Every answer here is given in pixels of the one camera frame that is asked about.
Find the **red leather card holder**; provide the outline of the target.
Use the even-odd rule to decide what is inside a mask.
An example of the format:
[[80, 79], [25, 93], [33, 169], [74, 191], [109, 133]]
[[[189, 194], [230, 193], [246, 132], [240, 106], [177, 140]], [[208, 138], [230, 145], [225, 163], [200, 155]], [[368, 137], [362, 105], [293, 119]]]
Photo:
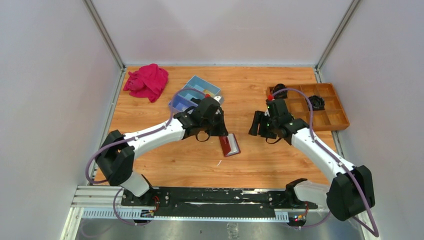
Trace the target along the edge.
[[241, 153], [235, 134], [229, 133], [227, 136], [220, 136], [219, 142], [224, 157], [230, 157]]

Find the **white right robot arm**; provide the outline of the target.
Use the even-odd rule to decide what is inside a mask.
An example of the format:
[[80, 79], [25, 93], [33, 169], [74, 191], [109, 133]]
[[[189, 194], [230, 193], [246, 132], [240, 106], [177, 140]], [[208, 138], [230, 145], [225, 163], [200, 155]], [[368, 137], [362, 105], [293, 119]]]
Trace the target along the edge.
[[255, 111], [249, 135], [285, 140], [306, 155], [330, 182], [324, 185], [299, 178], [288, 183], [286, 193], [291, 205], [314, 203], [328, 208], [340, 221], [375, 206], [372, 173], [365, 165], [355, 166], [323, 143], [308, 123], [294, 118], [283, 99], [267, 100], [266, 107], [266, 111]]

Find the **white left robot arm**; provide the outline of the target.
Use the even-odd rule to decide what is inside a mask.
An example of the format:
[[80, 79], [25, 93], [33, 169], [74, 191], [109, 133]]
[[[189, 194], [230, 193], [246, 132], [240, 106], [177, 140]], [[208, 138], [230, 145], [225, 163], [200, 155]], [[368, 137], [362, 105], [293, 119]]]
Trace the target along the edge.
[[148, 151], [205, 132], [208, 137], [224, 137], [221, 96], [207, 96], [197, 106], [174, 114], [169, 120], [144, 130], [122, 134], [110, 132], [94, 161], [110, 186], [119, 186], [140, 197], [151, 189], [147, 179], [134, 172], [134, 161]]

